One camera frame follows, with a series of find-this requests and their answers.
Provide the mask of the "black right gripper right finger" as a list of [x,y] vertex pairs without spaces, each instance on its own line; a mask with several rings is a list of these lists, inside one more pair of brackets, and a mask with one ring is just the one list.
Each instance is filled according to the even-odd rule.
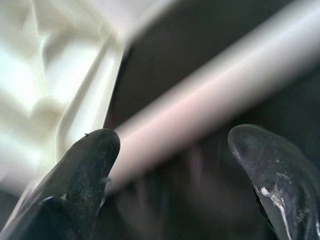
[[318,240],[319,170],[289,140],[257,125],[233,127],[227,141],[277,238]]

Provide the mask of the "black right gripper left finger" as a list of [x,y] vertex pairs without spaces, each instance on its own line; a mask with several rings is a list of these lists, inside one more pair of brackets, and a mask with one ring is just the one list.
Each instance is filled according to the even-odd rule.
[[114,130],[85,134],[26,197],[0,238],[90,239],[119,151]]

